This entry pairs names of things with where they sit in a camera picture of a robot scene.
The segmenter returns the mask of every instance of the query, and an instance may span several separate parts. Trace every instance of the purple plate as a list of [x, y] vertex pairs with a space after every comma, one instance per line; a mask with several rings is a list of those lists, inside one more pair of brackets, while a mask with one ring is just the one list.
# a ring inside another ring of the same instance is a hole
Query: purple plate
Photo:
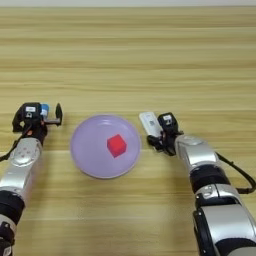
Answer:
[[[114, 158], [107, 140], [120, 134], [127, 144], [126, 152]], [[125, 119], [112, 115], [93, 116], [81, 123], [71, 139], [71, 154], [84, 173], [102, 179], [118, 177], [137, 162], [141, 141], [135, 127]]]

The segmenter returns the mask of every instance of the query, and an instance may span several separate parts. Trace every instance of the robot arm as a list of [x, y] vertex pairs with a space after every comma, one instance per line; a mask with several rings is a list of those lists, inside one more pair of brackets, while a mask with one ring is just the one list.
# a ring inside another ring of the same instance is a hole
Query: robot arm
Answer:
[[0, 181], [0, 256], [12, 255], [16, 227], [41, 166], [47, 125], [62, 123], [60, 105], [57, 105], [54, 120], [47, 119], [48, 110], [45, 104], [25, 103], [13, 120], [13, 131], [22, 135], [9, 153], [1, 157], [1, 160], [9, 158], [9, 167]]
[[256, 255], [255, 220], [230, 184], [218, 154], [202, 139], [179, 132], [171, 113], [160, 115], [158, 122], [162, 133], [159, 137], [149, 135], [148, 142], [170, 156], [177, 154], [189, 173], [200, 256]]

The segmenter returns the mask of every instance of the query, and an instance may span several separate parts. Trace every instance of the black joint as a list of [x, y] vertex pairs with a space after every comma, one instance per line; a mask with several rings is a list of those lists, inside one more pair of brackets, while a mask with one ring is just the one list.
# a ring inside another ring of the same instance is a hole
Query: black joint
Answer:
[[0, 214], [11, 219], [16, 225], [24, 208], [25, 204], [17, 194], [10, 191], [0, 191]]
[[220, 167], [210, 164], [195, 168], [190, 175], [190, 182], [194, 193], [211, 184], [230, 185], [224, 171]]
[[4, 240], [11, 243], [11, 245], [14, 244], [14, 232], [10, 227], [10, 224], [7, 222], [2, 222], [0, 226], [0, 237], [2, 237]]

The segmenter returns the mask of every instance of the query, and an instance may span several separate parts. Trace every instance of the black cable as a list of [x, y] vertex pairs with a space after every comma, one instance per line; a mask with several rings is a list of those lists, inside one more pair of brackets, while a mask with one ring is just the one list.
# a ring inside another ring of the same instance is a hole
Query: black cable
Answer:
[[256, 181], [253, 177], [251, 177], [248, 173], [242, 170], [240, 167], [234, 164], [234, 162], [229, 161], [227, 158], [216, 152], [219, 159], [228, 164], [229, 166], [233, 167], [236, 171], [238, 171], [251, 185], [251, 188], [237, 188], [239, 194], [251, 194], [256, 190]]
[[6, 154], [3, 155], [3, 156], [0, 156], [0, 162], [9, 159], [9, 157], [10, 157], [12, 151], [17, 147], [17, 145], [18, 145], [18, 143], [20, 142], [20, 140], [23, 139], [23, 138], [26, 136], [26, 134], [29, 132], [29, 130], [30, 130], [31, 128], [32, 128], [32, 125], [29, 125], [28, 128], [22, 133], [22, 135], [21, 135], [17, 140], [14, 141], [14, 143], [13, 143], [11, 149], [9, 150], [9, 152], [6, 153]]

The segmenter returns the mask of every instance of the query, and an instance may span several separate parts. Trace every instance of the red cube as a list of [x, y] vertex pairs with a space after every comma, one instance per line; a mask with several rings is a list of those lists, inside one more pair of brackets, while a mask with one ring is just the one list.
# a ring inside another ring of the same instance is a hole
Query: red cube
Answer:
[[126, 151], [127, 147], [125, 141], [119, 134], [109, 138], [107, 146], [113, 157], [122, 155]]

